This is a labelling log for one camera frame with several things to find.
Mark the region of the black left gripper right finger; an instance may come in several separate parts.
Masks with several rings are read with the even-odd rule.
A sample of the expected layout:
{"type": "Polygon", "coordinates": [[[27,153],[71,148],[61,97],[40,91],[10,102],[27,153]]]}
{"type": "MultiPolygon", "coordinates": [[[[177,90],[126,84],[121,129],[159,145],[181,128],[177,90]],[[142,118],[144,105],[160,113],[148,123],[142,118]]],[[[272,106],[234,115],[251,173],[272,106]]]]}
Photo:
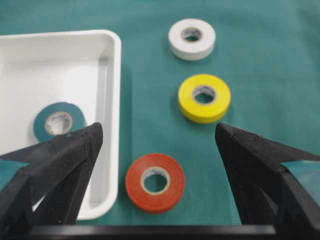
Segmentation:
{"type": "Polygon", "coordinates": [[[222,122],[214,138],[242,224],[273,225],[286,239],[320,238],[320,206],[284,166],[318,164],[318,155],[222,122]]]}

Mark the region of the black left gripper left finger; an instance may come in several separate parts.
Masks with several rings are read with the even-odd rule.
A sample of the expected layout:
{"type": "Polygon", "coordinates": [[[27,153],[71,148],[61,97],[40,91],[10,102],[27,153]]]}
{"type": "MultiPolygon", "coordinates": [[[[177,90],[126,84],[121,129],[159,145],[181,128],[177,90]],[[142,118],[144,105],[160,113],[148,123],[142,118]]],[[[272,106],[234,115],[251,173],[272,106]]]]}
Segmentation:
{"type": "Polygon", "coordinates": [[[0,157],[0,237],[75,224],[103,144],[98,122],[0,157]]]}

